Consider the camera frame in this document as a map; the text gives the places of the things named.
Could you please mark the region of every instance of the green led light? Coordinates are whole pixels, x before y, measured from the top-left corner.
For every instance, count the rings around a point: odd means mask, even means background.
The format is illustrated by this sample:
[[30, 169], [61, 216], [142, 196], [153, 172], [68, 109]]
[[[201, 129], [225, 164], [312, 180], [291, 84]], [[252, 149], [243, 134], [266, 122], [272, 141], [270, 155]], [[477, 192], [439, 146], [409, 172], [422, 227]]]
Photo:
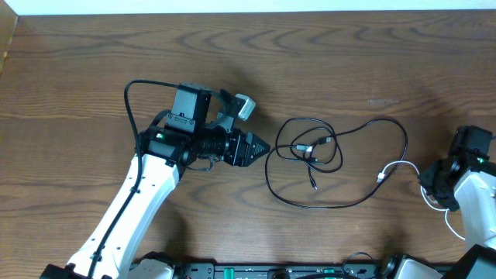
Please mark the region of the green led light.
[[224, 279], [234, 279], [234, 268], [224, 269]]
[[[325, 269], [324, 273], [334, 273], [334, 270], [332, 268]], [[335, 277], [326, 277], [325, 279], [336, 279]]]

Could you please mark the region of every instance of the wood grain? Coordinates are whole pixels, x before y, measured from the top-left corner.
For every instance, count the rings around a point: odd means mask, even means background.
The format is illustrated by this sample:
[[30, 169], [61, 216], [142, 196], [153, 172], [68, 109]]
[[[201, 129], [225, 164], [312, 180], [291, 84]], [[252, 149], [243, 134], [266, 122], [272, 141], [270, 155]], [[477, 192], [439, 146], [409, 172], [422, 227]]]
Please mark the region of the wood grain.
[[[133, 155], [128, 81], [249, 95], [257, 108], [240, 126], [271, 144], [289, 117], [344, 131], [390, 115], [408, 131], [407, 158], [425, 168], [446, 155], [457, 126], [496, 131], [495, 27], [496, 12], [484, 11], [22, 17], [0, 80], [0, 277], [64, 265], [96, 227]], [[146, 85], [131, 95], [141, 129], [174, 99]], [[402, 142], [397, 127], [378, 123], [339, 139], [343, 169], [317, 174], [318, 191], [302, 165], [275, 158], [270, 179], [302, 202], [353, 201]], [[399, 250], [453, 262], [464, 253], [407, 167], [360, 206], [316, 212], [276, 201], [263, 166], [186, 173], [137, 256], [329, 263]], [[463, 233], [459, 212], [450, 219]]]
[[0, 0], [0, 76], [3, 71], [3, 64], [7, 58], [10, 42], [16, 28], [17, 15], [10, 7]]

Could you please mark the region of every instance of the black cable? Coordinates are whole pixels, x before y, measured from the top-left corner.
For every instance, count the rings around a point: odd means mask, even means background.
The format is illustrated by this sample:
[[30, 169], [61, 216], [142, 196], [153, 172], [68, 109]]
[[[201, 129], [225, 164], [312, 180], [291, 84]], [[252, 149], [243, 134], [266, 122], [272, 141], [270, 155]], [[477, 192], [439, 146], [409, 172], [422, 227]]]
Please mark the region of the black cable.
[[[304, 131], [303, 133], [299, 134], [296, 138], [294, 138], [291, 141], [291, 144], [279, 145], [278, 144], [278, 142], [279, 142], [279, 136], [281, 135], [281, 132], [284, 129], [284, 127], [289, 122], [291, 122], [291, 121], [313, 121], [313, 122], [319, 122], [319, 123], [323, 124], [324, 126], [314, 127], [314, 128], [311, 128], [311, 129], [308, 129], [308, 130]], [[403, 152], [402, 152], [402, 154], [401, 154], [401, 156], [399, 158], [399, 160], [403, 160], [405, 158], [405, 154], [406, 154], [406, 151], [408, 149], [408, 136], [407, 136], [407, 133], [406, 133], [405, 128], [403, 128], [403, 126], [401, 125], [401, 123], [398, 120], [396, 120], [396, 119], [393, 119], [393, 118], [376, 118], [376, 119], [372, 119], [369, 122], [366, 122], [365, 124], [363, 124], [362, 126], [359, 126], [359, 127], [355, 128], [355, 129], [351, 129], [349, 131], [345, 131], [345, 132], [342, 132], [342, 133], [336, 133], [334, 131], [334, 128], [330, 124], [328, 124], [327, 122], [322, 121], [320, 119], [313, 119], [313, 118], [291, 118], [291, 119], [288, 119], [282, 125], [282, 127], [279, 129], [279, 132], [277, 133], [277, 136], [276, 136], [275, 148], [273, 148], [268, 153], [267, 159], [265, 160], [265, 181], [267, 182], [267, 187], [269, 188], [270, 193], [272, 193], [272, 195], [274, 197], [276, 197], [278, 200], [280, 200], [282, 202], [285, 202], [285, 203], [287, 203], [289, 205], [293, 205], [293, 206], [296, 206], [296, 207], [299, 207], [299, 208], [306, 208], [306, 209], [338, 209], [338, 208], [349, 208], [349, 207], [352, 207], [354, 205], [358, 205], [358, 204], [360, 204], [362, 202], [365, 202], [368, 198], [370, 198], [377, 191], [377, 189], [379, 189], [379, 187], [384, 182], [386, 182], [389, 179], [389, 177], [396, 171], [396, 169], [398, 168], [398, 165], [399, 164], [395, 165], [393, 167], [393, 169], [389, 173], [387, 173], [387, 175], [384, 177], [384, 179], [381, 182], [379, 182], [377, 184], [377, 186], [369, 194], [367, 194], [365, 197], [359, 199], [358, 201], [354, 201], [352, 203], [349, 203], [348, 205], [333, 205], [333, 206], [310, 206], [310, 205], [302, 205], [302, 204], [299, 204], [299, 203], [297, 203], [295, 201], [291, 201], [291, 200], [288, 200], [286, 198], [282, 198], [270, 186], [269, 174], [268, 174], [268, 165], [269, 165], [270, 155], [272, 155], [272, 153], [274, 151], [283, 160], [289, 160], [289, 161], [293, 161], [293, 162], [304, 162], [307, 165], [307, 168], [308, 168], [308, 176], [309, 176], [309, 179], [310, 179], [310, 183], [311, 183], [312, 187], [317, 188], [317, 184], [315, 182], [315, 179], [312, 176], [312, 171], [317, 171], [317, 172], [324, 173], [324, 174], [331, 174], [333, 172], [338, 171], [343, 166], [343, 152], [341, 151], [341, 147], [339, 146], [337, 137], [338, 136], [344, 136], [344, 135], [347, 135], [347, 134], [350, 134], [350, 133], [354, 133], [354, 132], [359, 131], [359, 130], [367, 127], [368, 125], [373, 124], [373, 123], [378, 122], [378, 121], [392, 122], [395, 125], [397, 125], [401, 129], [401, 131], [403, 132], [403, 135], [404, 135], [404, 138], [405, 138], [405, 148], [403, 149]], [[312, 150], [311, 151], [308, 151], [308, 152], [307, 151], [303, 152], [303, 155], [302, 156], [297, 155], [293, 151], [294, 148], [297, 148], [297, 145], [295, 144], [295, 141], [298, 140], [299, 138], [301, 138], [302, 136], [304, 136], [304, 135], [306, 135], [306, 134], [308, 134], [308, 133], [310, 133], [312, 131], [316, 131], [316, 130], [325, 130], [325, 131], [327, 131], [327, 133], [329, 134], [329, 136], [327, 136], [327, 137], [321, 137], [321, 138], [317, 139], [315, 142], [313, 142], [311, 144], [308, 144], [308, 146], [311, 146], [312, 147]], [[315, 151], [315, 148], [318, 145], [327, 143], [327, 142], [329, 142], [331, 140], [334, 140], [334, 148], [333, 148], [332, 156], [330, 157], [329, 160], [327, 160], [325, 162], [319, 163], [315, 158], [312, 157], [313, 152]], [[291, 151], [291, 153], [293, 154], [294, 157], [291, 158], [291, 157], [284, 157], [284, 156], [282, 156], [279, 153], [279, 149], [280, 148], [290, 148], [290, 151]], [[326, 164], [329, 164], [330, 162], [332, 162], [334, 160], [334, 157], [336, 156], [336, 153], [338, 153], [338, 152], [339, 152], [339, 165], [337, 167], [334, 167], [333, 169], [330, 169], [330, 170], [324, 170], [324, 169], [322, 169], [320, 167], [316, 167], [318, 165], [326, 165]]]
[[353, 259], [354, 257], [356, 256], [359, 256], [359, 255], [364, 255], [364, 256], [367, 256], [369, 257], [371, 260], [372, 260], [372, 264], [376, 266], [376, 269], [374, 270], [374, 276], [373, 277], [370, 277], [368, 279], [374, 279], [377, 277], [377, 261], [374, 260], [374, 258], [369, 255], [368, 253], [365, 253], [365, 252], [356, 252], [356, 253], [352, 253], [344, 262], [343, 262], [343, 265], [341, 266], [341, 268], [343, 269], [343, 273], [344, 274], [349, 274], [350, 272], [346, 272], [346, 269], [345, 269], [345, 265], [348, 263], [348, 261], [350, 261], [351, 259]]
[[177, 85], [169, 84], [166, 82], [135, 80], [135, 81], [129, 82], [126, 85], [126, 88], [124, 89], [124, 102], [126, 103], [127, 115], [129, 117], [129, 121], [131, 122], [131, 128], [133, 129], [134, 141], [136, 144], [136, 155], [138, 156], [138, 174], [136, 177], [136, 183], [131, 188], [131, 192], [129, 193], [129, 196], [124, 201], [124, 203], [122, 204], [122, 207], [115, 215], [115, 218], [112, 220], [112, 223], [110, 223], [110, 226], [108, 227], [107, 231], [103, 235], [102, 241], [100, 241], [100, 244], [98, 245], [97, 250], [93, 253], [93, 259], [91, 260], [90, 269], [88, 271], [88, 279], [93, 278], [93, 273], [95, 272], [96, 263], [98, 262], [100, 256], [102, 255], [102, 250], [103, 250], [103, 247], [105, 247], [105, 242], [107, 241], [108, 237], [110, 236], [110, 233], [114, 229], [115, 225], [119, 221], [119, 218], [121, 217], [123, 212], [126, 210], [127, 205], [131, 202], [131, 199], [133, 198], [134, 194], [138, 191], [138, 187], [140, 186], [141, 174], [143, 172], [143, 162], [142, 162], [143, 155], [141, 154], [141, 149], [140, 149], [140, 145], [139, 145], [140, 144], [140, 138], [138, 136], [138, 129], [136, 128], [136, 123], [134, 122], [134, 117], [133, 117], [133, 113], [131, 112], [131, 106], [129, 105], [129, 96], [128, 96], [129, 95], [129, 88], [131, 87], [131, 85], [139, 84], [139, 83], [140, 84], [155, 84], [155, 85], [162, 85], [162, 86], [177, 88]]
[[298, 277], [296, 279], [318, 279], [318, 278], [329, 278], [329, 277], [345, 278], [345, 279], [359, 279], [358, 277], [354, 277], [353, 275], [337, 274], [337, 273], [334, 273], [334, 274], [326, 274], [326, 273], [310, 274], [310, 275], [306, 275], [303, 277]]
[[150, 126], [157, 126], [158, 123], [160, 123], [160, 121], [162, 121], [162, 119], [164, 119], [165, 116], [167, 116], [169, 113], [172, 113], [170, 109], [164, 109], [163, 111], [159, 112], [152, 120]]
[[193, 170], [193, 171], [211, 171], [212, 168], [214, 167], [214, 163], [215, 163], [214, 157], [198, 156], [198, 159], [208, 160], [208, 162], [210, 163], [209, 166], [208, 167], [198, 167], [198, 168], [189, 167], [189, 166], [184, 166], [184, 167], [189, 169], [189, 170]]

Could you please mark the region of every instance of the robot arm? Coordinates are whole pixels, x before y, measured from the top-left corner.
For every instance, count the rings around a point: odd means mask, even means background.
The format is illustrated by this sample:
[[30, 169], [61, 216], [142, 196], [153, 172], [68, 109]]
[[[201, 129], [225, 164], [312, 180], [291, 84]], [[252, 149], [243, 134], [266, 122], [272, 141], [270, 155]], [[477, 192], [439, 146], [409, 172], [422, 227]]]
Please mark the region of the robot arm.
[[[69, 267], [74, 268], [73, 272], [76, 274], [88, 274], [93, 253], [135, 184], [137, 161], [138, 157], [135, 156], [119, 193], [108, 207], [96, 230], [67, 262]], [[139, 183], [139, 192], [127, 205], [105, 242], [105, 248], [95, 266], [94, 278], [102, 278], [104, 275], [111, 278], [127, 277], [129, 266], [152, 218], [179, 182], [177, 166], [169, 167], [165, 163], [166, 160], [163, 158], [143, 155], [143, 178]]]
[[461, 210], [467, 249], [496, 249], [496, 164], [489, 162], [492, 133], [463, 126], [445, 160], [418, 177], [428, 195], [450, 211]]
[[489, 162], [492, 133], [462, 126], [445, 160], [418, 178], [444, 208], [461, 210], [467, 253], [444, 277], [428, 263], [409, 255], [392, 256], [382, 267], [386, 278], [483, 278], [496, 274], [496, 164]]
[[[64, 269], [49, 264], [41, 278], [86, 278], [86, 274], [98, 279], [127, 278], [128, 275], [130, 278], [171, 278], [173, 271], [167, 265], [146, 269], [158, 274], [129, 272], [129, 267], [157, 209], [176, 188], [185, 170], [191, 169], [189, 166], [197, 158], [209, 159], [211, 167], [214, 160], [247, 167], [270, 150], [258, 136], [234, 127], [236, 119], [247, 120], [253, 111], [255, 102], [251, 98], [231, 96], [225, 90], [215, 93], [197, 84], [155, 81], [132, 81], [126, 92], [136, 82], [176, 87], [174, 106], [171, 111], [159, 113], [148, 129], [138, 135], [136, 152], [141, 156], [135, 155], [132, 159], [119, 193], [86, 243]], [[222, 112], [217, 120], [206, 123], [211, 96], [222, 103]], [[163, 118], [165, 124], [159, 126]], [[140, 157], [142, 174], [137, 177]]]

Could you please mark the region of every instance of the connector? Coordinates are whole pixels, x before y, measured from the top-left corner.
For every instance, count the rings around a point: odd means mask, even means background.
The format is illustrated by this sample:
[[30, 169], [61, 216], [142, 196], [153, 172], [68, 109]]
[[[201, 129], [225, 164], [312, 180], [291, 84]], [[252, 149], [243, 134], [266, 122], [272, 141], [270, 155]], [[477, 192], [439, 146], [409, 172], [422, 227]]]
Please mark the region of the connector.
[[385, 174], [385, 173], [380, 172], [380, 173], [377, 175], [377, 183], [381, 182], [381, 181], [384, 179], [384, 177], [385, 177], [385, 176], [386, 176], [386, 174]]
[[296, 145], [296, 150], [305, 151], [305, 152], [311, 152], [313, 150], [313, 146], [309, 146], [309, 145], [306, 145], [306, 144], [297, 144]]
[[325, 143], [330, 143], [332, 142], [332, 137], [331, 136], [323, 136], [319, 138], [319, 144], [325, 144]]
[[313, 179], [313, 177], [310, 177], [310, 184], [312, 185], [312, 188], [317, 190], [317, 182], [315, 182], [315, 179]]

